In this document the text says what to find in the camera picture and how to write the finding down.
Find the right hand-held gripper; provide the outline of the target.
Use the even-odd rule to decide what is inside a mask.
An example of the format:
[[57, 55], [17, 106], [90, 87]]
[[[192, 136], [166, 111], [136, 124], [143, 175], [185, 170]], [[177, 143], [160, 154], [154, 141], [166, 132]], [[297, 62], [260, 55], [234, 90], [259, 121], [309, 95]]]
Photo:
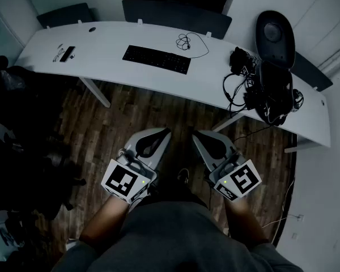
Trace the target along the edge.
[[195, 147], [210, 171], [209, 184], [231, 202], [243, 198], [261, 183], [253, 162], [231, 147], [225, 135], [209, 130], [192, 133]]

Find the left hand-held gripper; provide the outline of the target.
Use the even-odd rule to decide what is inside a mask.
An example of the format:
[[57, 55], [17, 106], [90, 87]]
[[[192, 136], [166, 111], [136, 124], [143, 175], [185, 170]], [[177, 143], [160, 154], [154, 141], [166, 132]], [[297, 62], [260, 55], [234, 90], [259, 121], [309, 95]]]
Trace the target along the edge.
[[133, 134], [109, 162], [101, 186], [111, 195], [128, 204], [147, 195], [147, 189], [157, 179], [156, 169], [171, 139], [168, 127], [152, 128]]

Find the black keyboard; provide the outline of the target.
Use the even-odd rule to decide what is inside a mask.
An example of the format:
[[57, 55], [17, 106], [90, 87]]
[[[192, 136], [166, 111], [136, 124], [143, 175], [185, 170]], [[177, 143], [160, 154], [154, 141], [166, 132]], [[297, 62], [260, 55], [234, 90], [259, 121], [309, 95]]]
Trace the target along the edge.
[[184, 56], [134, 45], [128, 46], [122, 59], [185, 75], [191, 62], [190, 58]]

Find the person's left forearm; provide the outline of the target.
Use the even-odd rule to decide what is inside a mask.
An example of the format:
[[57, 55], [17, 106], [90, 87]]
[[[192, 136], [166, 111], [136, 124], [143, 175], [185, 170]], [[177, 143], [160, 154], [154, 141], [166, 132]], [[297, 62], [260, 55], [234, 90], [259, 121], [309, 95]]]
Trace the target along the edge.
[[110, 196], [85, 226], [79, 240], [93, 248], [107, 247], [118, 238], [130, 205]]

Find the person's right forearm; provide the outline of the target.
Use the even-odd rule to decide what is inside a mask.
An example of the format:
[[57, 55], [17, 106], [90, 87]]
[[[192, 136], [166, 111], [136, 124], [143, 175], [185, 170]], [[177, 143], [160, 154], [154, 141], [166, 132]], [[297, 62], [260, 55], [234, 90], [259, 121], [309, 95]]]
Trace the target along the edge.
[[233, 202], [225, 198], [224, 206], [229, 234], [233, 239], [248, 248], [269, 243], [246, 198], [238, 198]]

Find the white desk leg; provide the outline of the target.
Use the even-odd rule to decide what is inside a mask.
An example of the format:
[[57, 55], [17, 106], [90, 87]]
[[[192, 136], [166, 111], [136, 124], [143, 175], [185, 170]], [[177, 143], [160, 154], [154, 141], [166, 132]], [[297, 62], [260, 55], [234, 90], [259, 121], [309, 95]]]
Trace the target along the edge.
[[211, 130], [214, 131], [214, 132], [219, 132], [222, 129], [226, 128], [227, 126], [231, 125], [232, 123], [236, 122], [237, 120], [239, 120], [243, 116], [244, 116], [243, 114], [239, 113], [239, 114], [236, 114], [235, 116], [233, 116], [232, 118], [225, 118], [221, 122], [214, 125], [211, 128]]
[[293, 152], [297, 152], [300, 150], [306, 150], [306, 149], [316, 148], [316, 147], [330, 148], [330, 145], [323, 145], [323, 144], [319, 144], [314, 141], [304, 140], [304, 141], [295, 142], [291, 147], [285, 148], [284, 152], [288, 154], [288, 153], [293, 153]]
[[84, 85], [95, 95], [95, 97], [102, 103], [106, 108], [111, 107], [110, 101], [105, 97], [105, 95], [99, 90], [97, 85], [92, 79], [79, 77], [79, 79], [84, 83]]

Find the person's dark trousers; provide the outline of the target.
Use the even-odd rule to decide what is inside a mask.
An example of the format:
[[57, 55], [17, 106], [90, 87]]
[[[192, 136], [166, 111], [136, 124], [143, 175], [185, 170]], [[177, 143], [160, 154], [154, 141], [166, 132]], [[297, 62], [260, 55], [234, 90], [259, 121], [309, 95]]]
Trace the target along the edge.
[[193, 178], [190, 170], [195, 167], [193, 148], [191, 146], [193, 128], [185, 130], [185, 137], [172, 137], [175, 143], [170, 142], [165, 150], [156, 171], [159, 178], [154, 191], [147, 197], [148, 203], [158, 202], [193, 202], [203, 207], [207, 204], [192, 193], [189, 182], [187, 185], [177, 180], [177, 175], [182, 168], [189, 170], [189, 180]]

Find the person's grey shirt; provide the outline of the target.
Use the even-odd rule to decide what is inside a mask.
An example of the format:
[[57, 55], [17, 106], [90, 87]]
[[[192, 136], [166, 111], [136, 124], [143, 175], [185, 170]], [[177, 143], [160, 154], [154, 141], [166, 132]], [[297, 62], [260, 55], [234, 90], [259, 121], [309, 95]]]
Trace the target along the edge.
[[303, 272], [272, 244], [251, 248], [226, 236], [194, 202], [136, 207], [104, 253], [85, 243], [69, 249], [52, 272]]

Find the small black white gadget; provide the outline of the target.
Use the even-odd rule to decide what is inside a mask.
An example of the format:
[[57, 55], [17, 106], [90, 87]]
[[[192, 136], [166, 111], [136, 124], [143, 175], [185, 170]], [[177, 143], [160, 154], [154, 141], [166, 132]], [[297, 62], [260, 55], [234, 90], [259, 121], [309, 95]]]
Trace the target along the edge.
[[294, 98], [294, 103], [293, 103], [293, 107], [291, 111], [297, 112], [303, 105], [304, 96], [299, 90], [293, 89], [293, 98]]

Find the black smartphone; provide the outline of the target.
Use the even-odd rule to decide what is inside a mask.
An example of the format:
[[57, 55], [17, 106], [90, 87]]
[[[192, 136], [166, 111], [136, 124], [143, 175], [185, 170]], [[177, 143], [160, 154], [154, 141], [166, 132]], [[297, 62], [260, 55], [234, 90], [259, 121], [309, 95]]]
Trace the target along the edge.
[[62, 55], [62, 57], [60, 58], [60, 62], [66, 62], [70, 58], [74, 50], [75, 50], [74, 46], [69, 46]]

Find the black office chair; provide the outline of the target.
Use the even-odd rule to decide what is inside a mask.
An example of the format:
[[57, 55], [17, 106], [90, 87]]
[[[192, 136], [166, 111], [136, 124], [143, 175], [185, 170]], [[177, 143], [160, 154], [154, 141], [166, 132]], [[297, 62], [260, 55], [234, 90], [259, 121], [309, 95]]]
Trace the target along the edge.
[[47, 75], [0, 56], [0, 210], [37, 211], [52, 220], [62, 206], [73, 208], [72, 189], [86, 182], [54, 130], [61, 95]]

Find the short dark desk partition panel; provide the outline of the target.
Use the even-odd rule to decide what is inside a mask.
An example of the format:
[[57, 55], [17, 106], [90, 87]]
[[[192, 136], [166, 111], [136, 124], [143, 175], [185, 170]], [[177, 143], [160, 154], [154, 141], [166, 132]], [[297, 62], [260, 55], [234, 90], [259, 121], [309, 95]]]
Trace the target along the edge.
[[43, 28], [53, 28], [77, 24], [79, 20], [82, 23], [96, 22], [97, 17], [88, 4], [79, 3], [38, 15], [37, 20]]
[[295, 62], [291, 72], [318, 92], [324, 91], [333, 85], [333, 82], [322, 71], [298, 52], [295, 53]]

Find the long dark desk partition panel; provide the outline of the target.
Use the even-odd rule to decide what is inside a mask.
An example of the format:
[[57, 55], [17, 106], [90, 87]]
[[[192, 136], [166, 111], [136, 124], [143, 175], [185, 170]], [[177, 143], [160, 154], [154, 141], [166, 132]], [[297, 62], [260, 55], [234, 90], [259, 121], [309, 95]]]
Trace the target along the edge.
[[181, 5], [175, 2], [123, 0], [125, 20], [136, 23], [183, 29], [200, 34], [211, 33], [216, 39], [223, 39], [232, 18], [212, 11]]

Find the black strapped device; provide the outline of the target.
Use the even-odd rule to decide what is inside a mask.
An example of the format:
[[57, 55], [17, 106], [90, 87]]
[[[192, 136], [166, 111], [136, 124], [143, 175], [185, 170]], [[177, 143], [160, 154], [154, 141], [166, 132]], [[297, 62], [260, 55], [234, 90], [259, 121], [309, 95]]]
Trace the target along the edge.
[[254, 75], [258, 59], [248, 52], [236, 47], [229, 57], [231, 72], [235, 75]]

